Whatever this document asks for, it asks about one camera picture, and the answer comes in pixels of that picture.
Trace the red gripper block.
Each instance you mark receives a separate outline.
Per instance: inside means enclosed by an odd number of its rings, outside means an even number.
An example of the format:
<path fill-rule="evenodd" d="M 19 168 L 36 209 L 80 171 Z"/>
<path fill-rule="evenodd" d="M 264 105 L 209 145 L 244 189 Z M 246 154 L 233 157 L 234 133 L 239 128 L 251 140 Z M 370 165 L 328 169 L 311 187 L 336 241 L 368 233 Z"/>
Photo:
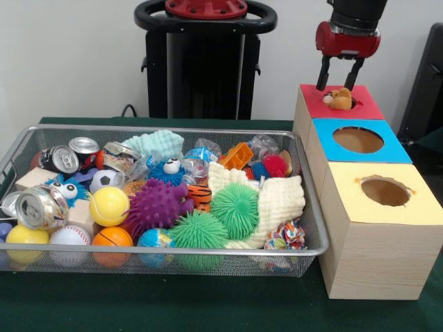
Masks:
<path fill-rule="evenodd" d="M 354 88 L 357 76 L 365 59 L 373 56 L 381 43 L 378 29 L 369 35 L 345 33 L 329 21 L 321 22 L 316 30 L 316 48 L 323 54 L 321 69 L 316 83 L 318 91 L 324 91 L 329 77 L 329 66 L 332 57 L 356 59 L 348 73 L 345 88 Z"/>

